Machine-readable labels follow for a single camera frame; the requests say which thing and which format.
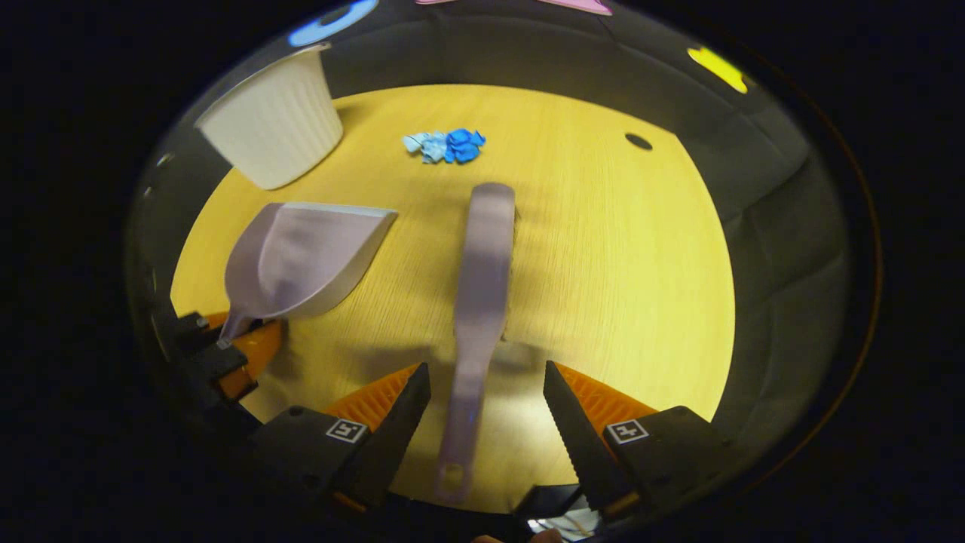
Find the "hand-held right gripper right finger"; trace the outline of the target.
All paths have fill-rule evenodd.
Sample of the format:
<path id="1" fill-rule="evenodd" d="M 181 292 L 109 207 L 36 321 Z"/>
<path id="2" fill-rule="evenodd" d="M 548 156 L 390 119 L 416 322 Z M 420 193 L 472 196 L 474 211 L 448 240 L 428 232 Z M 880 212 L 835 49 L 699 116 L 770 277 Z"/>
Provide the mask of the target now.
<path id="1" fill-rule="evenodd" d="M 581 491 L 605 521 L 669 514 L 733 461 L 731 441 L 688 406 L 656 410 L 554 361 L 542 395 Z"/>

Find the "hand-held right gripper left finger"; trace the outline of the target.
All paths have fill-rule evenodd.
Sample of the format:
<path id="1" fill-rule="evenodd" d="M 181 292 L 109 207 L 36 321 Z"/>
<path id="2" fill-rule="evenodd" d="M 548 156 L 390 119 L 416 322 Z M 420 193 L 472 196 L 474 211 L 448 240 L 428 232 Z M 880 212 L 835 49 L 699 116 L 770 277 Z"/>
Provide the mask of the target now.
<path id="1" fill-rule="evenodd" d="M 252 433 L 252 451 L 280 488 L 364 514 L 386 498 L 430 398 L 430 368 L 414 364 L 325 410 L 290 406 Z"/>

